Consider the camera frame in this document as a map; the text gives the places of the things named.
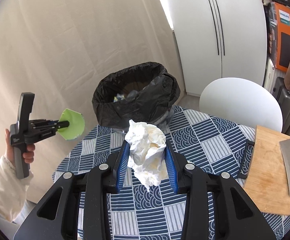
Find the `person's white sleeved forearm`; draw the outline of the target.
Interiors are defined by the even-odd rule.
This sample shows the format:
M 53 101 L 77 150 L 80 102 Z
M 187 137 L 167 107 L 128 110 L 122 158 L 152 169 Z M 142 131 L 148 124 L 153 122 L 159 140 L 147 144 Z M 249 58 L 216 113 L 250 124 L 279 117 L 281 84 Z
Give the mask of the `person's white sleeved forearm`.
M 16 168 L 5 155 L 0 158 L 0 215 L 9 222 L 17 218 L 25 201 L 33 173 L 18 179 Z

